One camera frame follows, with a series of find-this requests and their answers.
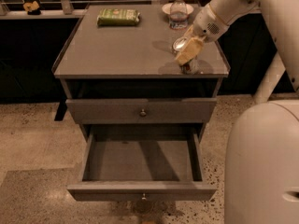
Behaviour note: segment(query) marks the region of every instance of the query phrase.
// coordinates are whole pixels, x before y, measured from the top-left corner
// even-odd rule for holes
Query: gray tabletop
[[[133,8],[140,15],[137,26],[98,27],[103,7]],[[189,17],[189,24],[199,7]],[[227,77],[229,66],[215,43],[205,44],[198,56],[198,75],[182,75],[171,47],[186,30],[168,27],[162,5],[90,6],[61,59],[57,78]]]

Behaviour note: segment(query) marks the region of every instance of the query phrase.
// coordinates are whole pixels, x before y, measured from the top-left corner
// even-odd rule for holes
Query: clear plastic bottle
[[[169,26],[172,29],[184,29],[188,26],[188,13],[184,0],[175,0],[170,7]]]

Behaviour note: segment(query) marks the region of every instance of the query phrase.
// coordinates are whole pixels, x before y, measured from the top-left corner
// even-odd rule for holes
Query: closed drawer
[[[67,100],[76,123],[208,122],[216,98]]]
[[[192,125],[92,126],[78,183],[78,201],[209,200],[197,131]]]

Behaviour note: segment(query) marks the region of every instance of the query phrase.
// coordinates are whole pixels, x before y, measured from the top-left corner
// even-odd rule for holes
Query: terrazzo floor
[[[272,95],[272,99],[293,94]],[[86,142],[58,104],[0,105],[0,223],[221,224],[224,160],[232,125],[254,105],[250,95],[219,96],[201,142],[208,202],[76,202],[66,186],[77,180]]]

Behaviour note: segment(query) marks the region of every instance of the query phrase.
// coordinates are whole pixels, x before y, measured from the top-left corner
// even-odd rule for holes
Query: floor
[[[272,95],[271,99],[296,97]],[[78,178],[86,142],[58,104],[0,105],[0,223],[222,224],[224,160],[232,125],[254,105],[250,95],[219,96],[201,146],[208,202],[76,202],[66,186]]]

